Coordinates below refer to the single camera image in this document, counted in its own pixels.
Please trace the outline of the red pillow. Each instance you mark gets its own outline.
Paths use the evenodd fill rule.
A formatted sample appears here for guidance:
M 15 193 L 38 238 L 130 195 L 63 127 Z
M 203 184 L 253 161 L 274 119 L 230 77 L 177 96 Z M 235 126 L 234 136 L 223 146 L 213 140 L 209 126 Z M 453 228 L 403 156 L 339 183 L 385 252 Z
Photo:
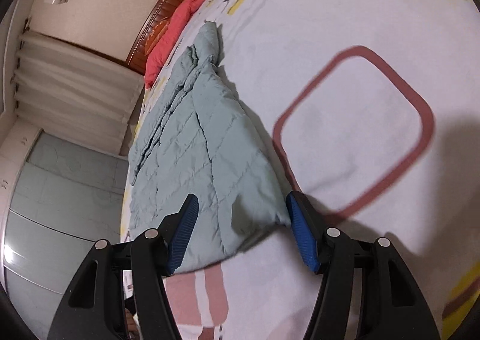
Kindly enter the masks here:
M 150 89 L 191 17 L 205 0 L 183 0 L 168 20 L 161 21 L 163 28 L 155 35 L 148 46 L 144 84 Z

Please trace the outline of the light green quilted jacket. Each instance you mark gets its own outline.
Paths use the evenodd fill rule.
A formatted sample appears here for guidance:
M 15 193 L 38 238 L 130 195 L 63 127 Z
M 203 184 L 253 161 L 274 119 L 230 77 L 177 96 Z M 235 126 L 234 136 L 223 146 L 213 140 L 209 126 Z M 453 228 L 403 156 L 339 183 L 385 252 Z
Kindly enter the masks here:
M 245 250 L 290 217 L 255 125 L 217 72 L 221 39 L 203 24 L 176 60 L 130 148 L 133 237 L 175 214 L 189 194 L 199 215 L 173 273 L 191 272 Z

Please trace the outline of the white patterned bed sheet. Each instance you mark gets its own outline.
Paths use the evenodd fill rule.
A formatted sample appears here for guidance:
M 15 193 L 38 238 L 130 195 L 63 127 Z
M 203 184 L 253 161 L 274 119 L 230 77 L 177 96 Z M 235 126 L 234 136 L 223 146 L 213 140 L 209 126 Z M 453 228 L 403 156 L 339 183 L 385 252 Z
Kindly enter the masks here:
M 262 138 L 287 211 L 298 191 L 350 238 L 388 238 L 438 339 L 478 338 L 479 0 L 205 0 L 134 141 L 207 22 L 218 75 Z M 180 339 L 306 339 L 322 277 L 289 222 L 164 279 Z

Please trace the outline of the cream striped curtain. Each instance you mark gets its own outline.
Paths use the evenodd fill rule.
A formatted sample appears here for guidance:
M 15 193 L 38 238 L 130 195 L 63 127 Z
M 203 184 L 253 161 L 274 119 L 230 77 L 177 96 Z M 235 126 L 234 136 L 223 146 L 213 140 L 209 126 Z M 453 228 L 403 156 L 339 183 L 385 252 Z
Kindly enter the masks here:
M 17 115 L 59 138 L 120 154 L 143 76 L 33 31 L 19 40 Z

